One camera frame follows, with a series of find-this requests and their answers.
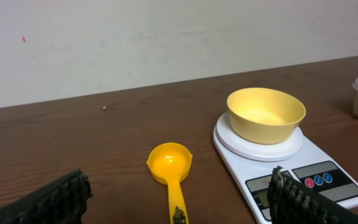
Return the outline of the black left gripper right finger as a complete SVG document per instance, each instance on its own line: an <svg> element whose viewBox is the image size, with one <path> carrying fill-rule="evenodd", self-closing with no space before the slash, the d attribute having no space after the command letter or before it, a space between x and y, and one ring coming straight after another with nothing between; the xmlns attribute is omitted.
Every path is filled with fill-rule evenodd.
<svg viewBox="0 0 358 224"><path fill-rule="evenodd" d="M358 224L358 215L309 189L281 167L272 170L267 201L272 224Z"/></svg>

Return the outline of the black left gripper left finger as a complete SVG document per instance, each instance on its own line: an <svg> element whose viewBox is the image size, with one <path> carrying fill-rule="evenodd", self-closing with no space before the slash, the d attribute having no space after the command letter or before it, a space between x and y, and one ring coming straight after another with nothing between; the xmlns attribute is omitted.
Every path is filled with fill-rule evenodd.
<svg viewBox="0 0 358 224"><path fill-rule="evenodd" d="M77 169L0 208L0 224L80 224L92 196L88 177Z"/></svg>

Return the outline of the yellow measuring scoop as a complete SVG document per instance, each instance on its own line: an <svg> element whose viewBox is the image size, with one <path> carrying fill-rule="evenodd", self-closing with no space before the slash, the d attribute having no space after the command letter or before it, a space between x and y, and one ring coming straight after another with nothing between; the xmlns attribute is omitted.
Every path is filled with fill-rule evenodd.
<svg viewBox="0 0 358 224"><path fill-rule="evenodd" d="M146 162L153 178L167 185L171 224L189 224L180 182L190 173L192 158L185 146L166 142L155 147Z"/></svg>

